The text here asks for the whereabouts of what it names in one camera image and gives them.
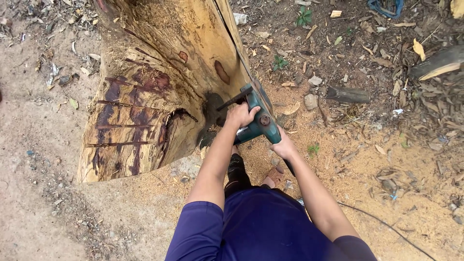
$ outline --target black front handle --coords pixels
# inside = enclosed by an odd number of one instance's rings
[[[285,162],[285,165],[287,165],[287,168],[289,168],[289,170],[290,170],[290,172],[292,173],[292,175],[293,175],[294,177],[296,177],[296,176],[295,176],[295,171],[293,170],[293,166],[291,165],[290,161],[284,159],[284,162]]]

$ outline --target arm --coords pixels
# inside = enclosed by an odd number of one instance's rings
[[[343,235],[360,238],[337,201],[306,164],[293,142],[280,126],[279,131],[282,140],[271,145],[270,149],[280,157],[289,160],[292,164],[306,211],[314,225],[331,241]]]
[[[187,203],[207,201],[224,210],[224,178],[237,130],[247,126],[259,109],[259,107],[254,107],[248,112],[248,104],[243,103],[227,112],[226,123],[214,139],[203,160],[195,185],[188,195]]]

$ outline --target small green plant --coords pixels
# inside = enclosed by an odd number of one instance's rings
[[[319,144],[316,143],[314,145],[308,146],[308,153],[311,158],[314,157],[314,155],[317,155],[318,152],[319,152]]]
[[[300,15],[296,18],[296,25],[297,26],[305,26],[306,23],[311,22],[311,9],[306,10],[304,6],[300,8]]]
[[[347,35],[350,36],[352,33],[353,33],[353,29],[351,29],[351,27],[348,26]]]
[[[289,64],[286,60],[278,55],[274,55],[275,62],[272,63],[272,70],[277,71],[277,69],[282,69],[285,65]]]

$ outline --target foot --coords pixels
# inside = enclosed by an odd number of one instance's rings
[[[234,155],[235,153],[240,155],[240,152],[238,151],[237,146],[232,146],[232,154],[231,154],[231,156]]]
[[[273,167],[269,173],[267,174],[267,177],[263,180],[262,184],[268,185],[271,189],[275,188],[278,186],[281,181],[284,179],[284,169],[277,165],[276,167]]]

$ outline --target person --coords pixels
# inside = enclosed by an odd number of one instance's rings
[[[243,103],[227,112],[177,223],[166,261],[375,261],[330,192],[280,128],[270,146],[293,165],[304,207],[276,189],[279,167],[252,186],[233,142],[259,111]],[[229,182],[223,189],[227,175]]]

